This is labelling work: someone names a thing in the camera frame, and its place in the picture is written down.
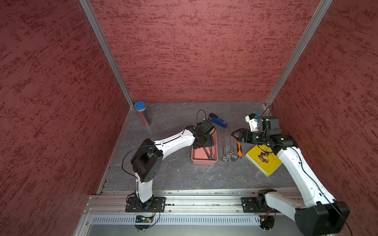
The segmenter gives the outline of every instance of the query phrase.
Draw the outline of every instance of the blue stapler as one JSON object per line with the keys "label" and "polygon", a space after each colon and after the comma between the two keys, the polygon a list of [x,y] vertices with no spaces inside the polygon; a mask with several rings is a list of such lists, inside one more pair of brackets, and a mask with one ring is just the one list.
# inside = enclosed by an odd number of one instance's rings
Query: blue stapler
{"label": "blue stapler", "polygon": [[211,121],[211,122],[214,122],[215,124],[220,125],[224,128],[227,127],[227,122],[222,120],[219,116],[215,115],[214,113],[210,113],[208,120]]}

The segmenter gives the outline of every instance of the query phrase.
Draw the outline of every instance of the gray marble floor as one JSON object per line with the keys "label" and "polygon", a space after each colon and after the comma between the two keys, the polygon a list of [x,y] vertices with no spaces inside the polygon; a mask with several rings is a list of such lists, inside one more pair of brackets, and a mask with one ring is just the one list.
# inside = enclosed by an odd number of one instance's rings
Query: gray marble floor
{"label": "gray marble floor", "polygon": [[[199,109],[204,109],[207,115],[214,113],[228,122],[225,131],[227,152],[230,146],[230,130],[249,128],[244,117],[250,113],[261,114],[264,111],[260,102],[147,103],[146,107],[152,124],[144,127],[137,112],[132,111],[110,178],[107,179],[103,192],[134,191],[135,178],[122,171],[121,168],[123,156],[129,150],[138,147],[144,139],[164,139],[180,132],[187,125],[196,125],[196,114]],[[203,118],[204,114],[200,112],[198,119]],[[221,157],[220,132],[217,132],[217,140],[218,153]],[[243,154],[252,147],[251,144],[242,143]],[[135,152],[136,150],[131,152],[125,159],[124,168],[129,172],[132,172],[130,160]],[[214,166],[194,165],[191,161],[191,147],[182,148],[165,158],[159,174],[153,180],[153,190],[289,187],[296,187],[296,185],[284,165],[281,165],[268,178],[245,157],[228,163],[219,160]]]}

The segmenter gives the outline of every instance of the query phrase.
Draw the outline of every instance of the blue lid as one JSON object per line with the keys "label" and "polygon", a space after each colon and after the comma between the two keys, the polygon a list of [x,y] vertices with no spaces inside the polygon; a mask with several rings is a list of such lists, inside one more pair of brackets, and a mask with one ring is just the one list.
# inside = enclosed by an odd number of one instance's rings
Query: blue lid
{"label": "blue lid", "polygon": [[146,104],[144,102],[137,102],[134,104],[134,107],[137,111],[141,111],[146,108]]}

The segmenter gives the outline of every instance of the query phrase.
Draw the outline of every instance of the gray work surface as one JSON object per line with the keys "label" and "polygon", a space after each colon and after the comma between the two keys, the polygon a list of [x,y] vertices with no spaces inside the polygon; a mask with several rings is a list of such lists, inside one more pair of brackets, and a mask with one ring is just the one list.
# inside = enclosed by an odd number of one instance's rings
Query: gray work surface
{"label": "gray work surface", "polygon": [[134,225],[91,225],[88,236],[303,236],[294,221],[286,216],[276,216],[272,231],[265,231],[258,226],[214,226],[214,225],[154,225],[145,232],[138,231]]}
{"label": "gray work surface", "polygon": [[[230,151],[230,130],[248,128],[245,116],[250,113],[262,114],[264,106],[260,102],[196,102],[196,103],[147,103],[146,110],[152,120],[149,127],[142,122],[135,110],[128,117],[126,132],[121,137],[119,151],[110,177],[105,183],[103,192],[134,191],[135,178],[121,168],[124,155],[131,149],[140,146],[143,140],[165,139],[181,132],[185,126],[196,126],[196,114],[199,109],[206,111],[207,116],[214,113],[228,123],[225,128],[226,152]],[[201,111],[198,120],[204,118]],[[237,189],[237,188],[290,188],[296,187],[289,172],[282,164],[268,178],[264,176],[245,156],[235,162],[223,163],[222,139],[217,129],[218,162],[214,166],[194,165],[191,160],[192,147],[182,148],[163,160],[160,172],[153,179],[153,190],[195,190],[195,189]],[[242,143],[243,154],[253,147]],[[130,160],[135,151],[125,159],[124,168],[133,173]]]}

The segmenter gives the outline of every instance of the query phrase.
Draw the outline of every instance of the cylindrical container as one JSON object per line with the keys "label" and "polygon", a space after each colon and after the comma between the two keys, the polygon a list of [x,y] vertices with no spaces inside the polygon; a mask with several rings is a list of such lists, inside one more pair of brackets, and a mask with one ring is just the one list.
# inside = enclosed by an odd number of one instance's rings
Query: cylindrical container
{"label": "cylindrical container", "polygon": [[134,107],[138,112],[138,115],[141,118],[143,125],[149,126],[151,124],[151,120],[146,111],[146,104],[144,102],[137,102],[134,104]]}

